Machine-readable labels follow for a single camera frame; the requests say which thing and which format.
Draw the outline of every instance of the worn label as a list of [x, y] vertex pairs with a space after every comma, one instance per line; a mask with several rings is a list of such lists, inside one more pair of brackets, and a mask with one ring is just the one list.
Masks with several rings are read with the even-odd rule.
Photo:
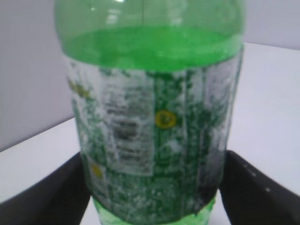
[[132, 224], [198, 212], [223, 172], [241, 56], [178, 72], [66, 57], [86, 183]]

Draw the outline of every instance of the bottle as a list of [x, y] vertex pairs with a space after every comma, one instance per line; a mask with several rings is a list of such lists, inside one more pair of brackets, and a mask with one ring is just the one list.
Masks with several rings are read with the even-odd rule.
[[56, 0], [102, 225], [206, 225], [223, 175], [243, 0]]

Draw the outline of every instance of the white wall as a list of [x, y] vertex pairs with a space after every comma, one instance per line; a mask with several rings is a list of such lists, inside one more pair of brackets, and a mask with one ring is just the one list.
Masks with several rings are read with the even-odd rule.
[[[300, 50], [300, 0], [248, 0], [247, 42]], [[72, 116], [53, 0], [0, 0], [0, 151]]]

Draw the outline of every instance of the yellow circle logo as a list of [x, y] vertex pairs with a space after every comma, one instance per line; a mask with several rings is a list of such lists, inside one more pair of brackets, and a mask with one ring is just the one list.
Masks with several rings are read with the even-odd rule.
[[162, 129], [172, 128], [176, 125], [176, 115], [167, 110], [159, 111], [155, 116], [155, 124]]

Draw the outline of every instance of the white table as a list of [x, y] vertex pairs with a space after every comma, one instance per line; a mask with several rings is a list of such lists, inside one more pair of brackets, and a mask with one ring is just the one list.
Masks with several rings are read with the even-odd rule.
[[[228, 149], [300, 195], [300, 51], [246, 44]], [[71, 119], [0, 153], [0, 202], [79, 151]], [[98, 225], [91, 202], [82, 225]], [[210, 225], [229, 225], [218, 195]]]

